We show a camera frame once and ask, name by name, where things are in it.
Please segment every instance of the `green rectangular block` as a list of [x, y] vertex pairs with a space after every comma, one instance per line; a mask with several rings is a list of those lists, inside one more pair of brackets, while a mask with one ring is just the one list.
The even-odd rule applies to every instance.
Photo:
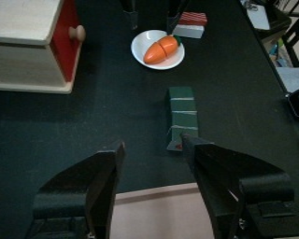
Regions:
[[169, 99], [193, 99], [192, 88], [188, 86], [169, 87]]
[[181, 151], [181, 138], [180, 134], [188, 134], [192, 137], [197, 137], [197, 129], [185, 128], [169, 128], [167, 134], [167, 150]]
[[196, 114], [172, 112], [171, 127], [180, 126], [196, 128]]
[[196, 113], [196, 104], [193, 100], [171, 100], [172, 112]]

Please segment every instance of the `white plate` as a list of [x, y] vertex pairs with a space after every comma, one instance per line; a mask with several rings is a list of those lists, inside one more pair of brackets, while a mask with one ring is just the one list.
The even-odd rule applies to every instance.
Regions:
[[156, 41], [159, 41], [164, 36], [165, 36], [165, 32], [160, 30], [145, 31], [140, 33], [138, 35], [136, 35], [130, 45], [132, 53], [136, 60], [144, 66], [156, 70], [167, 70], [173, 68], [176, 65], [180, 64], [184, 58], [184, 47], [183, 47], [183, 44], [180, 44], [180, 46], [177, 47], [177, 52], [169, 58], [167, 58], [161, 63], [156, 63], [156, 64], [144, 63], [142, 56], [145, 51], [148, 50], [150, 45]]

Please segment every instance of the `black tablecloth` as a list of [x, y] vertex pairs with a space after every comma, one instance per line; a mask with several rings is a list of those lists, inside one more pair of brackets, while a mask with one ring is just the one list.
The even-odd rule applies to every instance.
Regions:
[[299, 132], [271, 62], [237, 1], [193, 0], [200, 39], [183, 38], [180, 65], [157, 71], [130, 53], [133, 37], [165, 28], [167, 3], [138, 0], [132, 32], [118, 1], [80, 1], [86, 30], [69, 95], [0, 91], [0, 238], [23, 238], [42, 184], [117, 139], [125, 143], [118, 192], [193, 182], [165, 150], [164, 94], [191, 86], [199, 135], [287, 171], [299, 204]]

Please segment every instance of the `orange carrot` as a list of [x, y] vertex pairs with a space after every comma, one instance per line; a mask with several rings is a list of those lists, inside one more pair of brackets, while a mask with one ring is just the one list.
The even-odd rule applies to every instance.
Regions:
[[176, 35], [163, 37], [145, 51], [142, 57], [144, 63], [155, 64], [163, 62], [176, 53], [179, 45], [180, 39]]

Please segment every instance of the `white wooden cabinet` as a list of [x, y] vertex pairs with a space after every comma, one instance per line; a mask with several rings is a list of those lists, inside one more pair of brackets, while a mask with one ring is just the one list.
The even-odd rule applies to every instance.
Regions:
[[82, 41], [74, 0], [0, 0], [0, 90], [70, 93]]

